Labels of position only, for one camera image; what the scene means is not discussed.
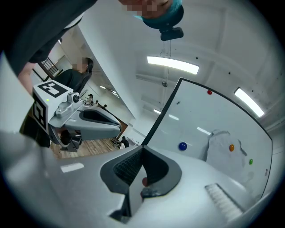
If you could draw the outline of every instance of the ceiling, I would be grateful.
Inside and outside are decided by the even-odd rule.
[[[158,30],[147,27],[122,10],[117,1],[107,2],[99,0],[85,13],[79,27],[110,84],[120,91],[120,85],[113,83],[114,77],[125,80],[129,94],[139,107],[161,110],[176,82],[183,77],[224,94],[257,118],[234,95],[241,87],[265,112],[257,120],[266,128],[285,117],[283,49],[263,17],[251,5],[243,1],[184,0],[184,17],[177,25],[183,29],[184,37],[172,40],[170,44],[170,41],[160,40]],[[111,8],[110,4],[113,4],[110,12],[113,18],[121,20],[120,29],[102,13]],[[122,74],[108,75],[109,69],[103,67],[102,51],[97,51],[96,43],[105,45],[112,54],[116,71]],[[172,59],[198,65],[198,74],[147,63],[147,56],[169,57],[170,52]],[[167,88],[162,86],[162,81],[168,82]]]

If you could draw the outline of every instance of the ceiling light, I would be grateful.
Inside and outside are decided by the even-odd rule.
[[[261,108],[241,88],[237,88],[235,95],[246,103],[257,114],[258,117],[264,115]]]
[[[158,113],[158,114],[161,114],[160,111],[156,110],[156,109],[153,109],[154,112]]]
[[[207,134],[207,135],[210,135],[210,134],[211,134],[210,132],[208,132],[208,131],[206,131],[206,130],[200,128],[200,127],[197,127],[197,129],[198,129],[199,131],[201,131],[201,132]]]
[[[168,66],[168,67],[184,70],[192,74],[197,74],[199,70],[199,66],[186,63],[186,62],[182,62],[182,61],[178,61],[178,60],[174,60],[174,59],[148,56],[147,62],[150,64]]]
[[[174,119],[174,120],[179,120],[179,118],[177,118],[176,116],[173,116],[173,115],[169,115],[169,117]]]

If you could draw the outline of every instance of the white plastic panel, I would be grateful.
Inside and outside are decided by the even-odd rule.
[[[147,145],[158,151],[168,150],[206,160],[211,137],[207,132],[228,131],[232,137],[241,141],[242,149],[247,153],[240,174],[241,184],[258,200],[263,194],[269,175],[272,140],[261,126],[236,104],[214,92],[209,95],[207,91],[208,89],[200,85],[182,80],[165,116]],[[181,142],[187,144],[185,151],[179,150]],[[253,159],[252,165],[249,164],[250,159]]]

